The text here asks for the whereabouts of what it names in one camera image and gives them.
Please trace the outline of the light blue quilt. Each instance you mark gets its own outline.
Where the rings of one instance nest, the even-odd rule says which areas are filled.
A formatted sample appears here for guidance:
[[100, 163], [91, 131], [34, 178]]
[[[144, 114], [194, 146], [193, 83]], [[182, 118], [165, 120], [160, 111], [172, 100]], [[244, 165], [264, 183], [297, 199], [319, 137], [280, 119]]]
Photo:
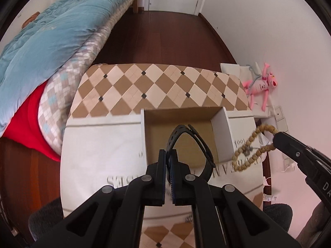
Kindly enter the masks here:
[[1, 132], [27, 97], [55, 74], [127, 0], [57, 0], [1, 53]]

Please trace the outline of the dark fluffy stool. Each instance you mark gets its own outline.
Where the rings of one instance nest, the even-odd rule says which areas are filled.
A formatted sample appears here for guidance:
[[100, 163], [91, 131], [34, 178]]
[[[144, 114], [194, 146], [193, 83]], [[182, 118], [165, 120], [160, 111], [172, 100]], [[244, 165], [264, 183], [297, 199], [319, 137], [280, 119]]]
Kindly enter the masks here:
[[293, 210], [288, 204], [279, 203], [265, 205], [263, 207], [263, 212], [288, 232], [293, 217]]

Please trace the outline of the white power strip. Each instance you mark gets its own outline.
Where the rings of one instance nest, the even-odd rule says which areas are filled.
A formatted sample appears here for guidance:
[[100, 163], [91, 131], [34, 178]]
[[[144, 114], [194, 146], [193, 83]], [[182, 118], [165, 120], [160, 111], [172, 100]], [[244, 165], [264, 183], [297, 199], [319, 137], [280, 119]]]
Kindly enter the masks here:
[[276, 126], [280, 132], [288, 132], [288, 125], [283, 113], [283, 110], [280, 106], [274, 107], [274, 117], [276, 120]]

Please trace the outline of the checkered mattress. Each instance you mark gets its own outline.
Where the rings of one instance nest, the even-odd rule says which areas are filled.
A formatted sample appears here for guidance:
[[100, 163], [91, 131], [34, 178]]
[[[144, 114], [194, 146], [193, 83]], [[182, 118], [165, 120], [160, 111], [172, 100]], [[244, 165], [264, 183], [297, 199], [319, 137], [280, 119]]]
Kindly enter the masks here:
[[100, 26], [75, 54], [47, 81], [38, 107], [38, 128], [46, 146], [41, 153], [59, 161], [63, 133], [80, 81], [109, 38], [110, 32], [127, 9], [137, 0], [125, 0], [104, 25]]

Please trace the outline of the pink panther plush toy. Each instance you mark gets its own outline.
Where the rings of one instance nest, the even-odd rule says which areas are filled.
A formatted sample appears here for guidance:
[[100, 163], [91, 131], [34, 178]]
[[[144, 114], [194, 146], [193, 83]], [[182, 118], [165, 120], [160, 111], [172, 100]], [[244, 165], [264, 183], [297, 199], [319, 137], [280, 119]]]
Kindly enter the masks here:
[[263, 94], [261, 110], [266, 111], [266, 106], [269, 98], [269, 93], [278, 86], [278, 81], [275, 75], [270, 70], [270, 64], [264, 63], [262, 74], [257, 75], [253, 80], [248, 80], [243, 83], [246, 95], [250, 98], [250, 109], [254, 108], [254, 98], [258, 94]]

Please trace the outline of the red bed sheet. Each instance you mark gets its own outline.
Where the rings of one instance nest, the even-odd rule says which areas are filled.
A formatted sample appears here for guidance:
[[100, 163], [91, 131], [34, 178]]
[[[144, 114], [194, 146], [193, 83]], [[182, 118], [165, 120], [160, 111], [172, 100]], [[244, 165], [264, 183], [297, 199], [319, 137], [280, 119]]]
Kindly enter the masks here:
[[38, 86], [19, 107], [3, 133], [3, 137], [37, 150], [49, 159], [59, 162], [60, 155], [46, 142], [38, 123], [39, 103], [46, 84], [47, 82], [44, 82]]

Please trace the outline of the black smart watch band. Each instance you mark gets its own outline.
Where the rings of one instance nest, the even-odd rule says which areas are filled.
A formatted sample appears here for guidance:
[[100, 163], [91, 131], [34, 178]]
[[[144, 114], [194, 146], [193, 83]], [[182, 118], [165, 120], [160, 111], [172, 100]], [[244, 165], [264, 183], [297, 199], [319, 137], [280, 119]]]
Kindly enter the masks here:
[[178, 160], [189, 168], [201, 167], [199, 176], [209, 181], [215, 169], [213, 154], [198, 131], [190, 124], [178, 125], [171, 133], [166, 145], [166, 165], [168, 170], [169, 151], [177, 151]]

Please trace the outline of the printed checkered tablecloth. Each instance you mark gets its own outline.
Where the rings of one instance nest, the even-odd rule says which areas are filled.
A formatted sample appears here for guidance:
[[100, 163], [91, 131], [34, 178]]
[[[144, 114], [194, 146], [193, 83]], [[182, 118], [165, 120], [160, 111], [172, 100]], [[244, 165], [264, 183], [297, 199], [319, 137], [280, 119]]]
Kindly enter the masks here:
[[123, 187], [145, 174], [180, 124], [193, 126], [213, 154], [209, 184], [232, 184], [261, 207], [261, 162], [243, 172], [231, 163], [256, 127], [238, 77], [185, 66], [97, 64], [80, 81], [63, 136], [64, 215], [101, 187]]

